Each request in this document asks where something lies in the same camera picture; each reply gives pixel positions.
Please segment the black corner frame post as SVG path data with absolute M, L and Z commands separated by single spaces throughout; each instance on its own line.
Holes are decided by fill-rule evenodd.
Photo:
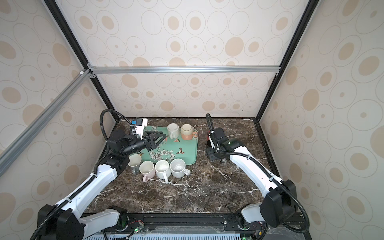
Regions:
M 60 28 L 61 32 L 63 33 L 65 39 L 69 43 L 72 51 L 75 53 L 77 59 L 80 61 L 80 64 L 85 70 L 90 70 L 92 77 L 90 77 L 91 82 L 93 83 L 94 87 L 96 88 L 98 94 L 100 95 L 103 103 L 106 105 L 107 109 L 115 110 L 111 100 L 107 96 L 106 91 L 104 90 L 101 82 L 99 81 L 98 77 L 93 73 L 91 70 L 91 65 L 88 61 L 88 58 L 86 57 L 82 47 L 80 46 L 77 38 L 75 37 L 71 27 L 69 26 L 67 20 L 65 19 L 62 11 L 59 9 L 59 5 L 56 1 L 52 0 L 44 0 L 44 4 L 47 6 L 49 12 L 53 16 L 53 19 L 57 23 L 58 27 Z

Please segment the white mug back row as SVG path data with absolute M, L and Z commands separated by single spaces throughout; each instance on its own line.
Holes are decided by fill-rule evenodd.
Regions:
M 167 126 L 168 137 L 170 139 L 177 139 L 179 137 L 179 125 L 171 123 Z

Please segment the green floral bird tray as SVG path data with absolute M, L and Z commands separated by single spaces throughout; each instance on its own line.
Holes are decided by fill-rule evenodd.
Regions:
M 193 165 L 197 159 L 198 132 L 194 129 L 191 140 L 183 140 L 181 137 L 170 139 L 167 137 L 161 144 L 151 151 L 144 149 L 139 152 L 142 161 L 157 163 L 160 160 L 171 162 L 174 159 L 182 159 L 186 165 Z

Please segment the white round mug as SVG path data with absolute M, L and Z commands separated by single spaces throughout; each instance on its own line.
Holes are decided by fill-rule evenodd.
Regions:
M 172 174 L 170 164 L 165 160 L 160 160 L 156 163 L 155 170 L 157 177 L 161 180 L 164 180 L 166 184 L 168 184 L 169 177 Z

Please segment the pink mug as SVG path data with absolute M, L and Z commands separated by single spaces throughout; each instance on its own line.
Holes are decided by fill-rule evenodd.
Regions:
M 143 175 L 143 182 L 146 183 L 152 179 L 155 174 L 155 165 L 151 161 L 144 161 L 139 167 L 140 173 Z

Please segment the green led circuit board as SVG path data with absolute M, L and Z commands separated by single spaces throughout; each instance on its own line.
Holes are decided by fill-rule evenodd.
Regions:
M 130 233 L 135 234 L 140 232 L 145 227 L 145 224 L 142 221 L 134 221 L 129 223 L 128 230 Z

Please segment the left diagonal aluminium bar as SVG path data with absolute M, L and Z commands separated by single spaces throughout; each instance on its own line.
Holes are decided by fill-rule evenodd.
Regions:
M 91 76 L 90 70 L 83 70 L 40 115 L 1 154 L 1 175 L 3 175 L 48 122 L 60 111 L 80 85 Z

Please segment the light grey mug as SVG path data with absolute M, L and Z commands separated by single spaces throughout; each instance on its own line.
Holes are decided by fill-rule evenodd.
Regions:
M 132 174 L 137 175 L 140 172 L 140 165 L 142 163 L 142 157 L 139 154 L 132 154 L 129 156 L 128 166 L 130 167 Z

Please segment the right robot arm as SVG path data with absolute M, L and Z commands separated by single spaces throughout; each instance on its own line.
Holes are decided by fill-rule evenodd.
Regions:
M 264 167 L 244 143 L 229 139 L 222 128 L 216 128 L 210 114 L 206 114 L 209 128 L 206 153 L 210 160 L 230 161 L 237 165 L 257 186 L 263 201 L 249 204 L 234 215 L 241 230 L 248 230 L 254 222 L 264 222 L 266 227 L 280 225 L 304 234 L 309 231 L 310 220 L 297 199 L 295 184 L 284 181 Z

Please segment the horizontal aluminium bar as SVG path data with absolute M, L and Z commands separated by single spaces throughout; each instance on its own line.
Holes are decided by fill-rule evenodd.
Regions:
M 95 74 L 278 73 L 280 66 L 92 67 Z

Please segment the right black corner post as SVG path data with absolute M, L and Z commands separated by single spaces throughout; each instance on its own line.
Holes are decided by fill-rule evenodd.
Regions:
M 274 92 L 275 90 L 277 89 L 279 83 L 280 83 L 280 80 L 281 78 L 283 77 L 283 74 L 285 73 L 291 59 L 292 59 L 292 56 L 311 20 L 311 17 L 313 16 L 313 13 L 315 12 L 317 6 L 319 4 L 319 0 L 310 0 L 308 1 L 308 4 L 304 10 L 304 13 L 302 15 L 302 17 L 300 18 L 300 21 L 298 23 L 298 26 L 293 34 L 293 37 L 288 45 L 288 48 L 283 56 L 283 59 L 282 59 L 282 62 L 280 64 L 280 70 L 279 72 L 277 73 L 277 75 L 274 77 L 269 89 L 268 89 L 268 92 L 263 100 L 263 103 L 261 105 L 261 108 L 256 116 L 256 119 L 255 119 L 255 122 L 258 123 L 260 122 L 262 116 L 264 115 L 273 95 L 274 95 Z

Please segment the cream speckled mug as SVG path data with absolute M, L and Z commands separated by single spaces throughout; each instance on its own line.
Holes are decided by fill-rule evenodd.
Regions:
M 170 164 L 172 175 L 175 178 L 182 178 L 185 175 L 189 176 L 191 171 L 186 168 L 186 163 L 182 159 L 174 159 Z

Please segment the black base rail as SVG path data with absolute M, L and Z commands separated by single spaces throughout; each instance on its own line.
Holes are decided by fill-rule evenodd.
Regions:
M 138 233 L 128 230 L 129 223 L 142 221 Z M 137 213 L 128 214 L 127 228 L 110 227 L 91 235 L 91 240 L 310 240 L 309 233 L 298 234 L 283 226 L 273 228 L 265 222 L 241 228 L 234 213 Z

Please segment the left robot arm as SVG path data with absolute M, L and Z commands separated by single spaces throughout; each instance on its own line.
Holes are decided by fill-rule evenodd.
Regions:
M 166 134 L 157 131 L 144 131 L 147 119 L 137 118 L 130 123 L 129 133 L 114 130 L 110 135 L 104 128 L 104 115 L 114 113 L 123 120 L 127 118 L 112 109 L 100 114 L 101 133 L 106 141 L 106 152 L 95 164 L 93 172 L 72 193 L 55 205 L 45 205 L 38 212 L 38 225 L 32 240 L 83 240 L 109 227 L 126 226 L 126 210 L 107 209 L 84 218 L 82 215 L 88 205 L 111 182 L 113 182 L 130 163 L 130 156 L 142 150 L 155 150 L 165 139 Z

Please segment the cream orange mug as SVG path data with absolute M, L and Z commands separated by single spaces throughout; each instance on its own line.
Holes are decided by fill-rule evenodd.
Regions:
M 184 124 L 181 127 L 181 137 L 185 141 L 190 141 L 198 137 L 198 132 L 190 124 Z

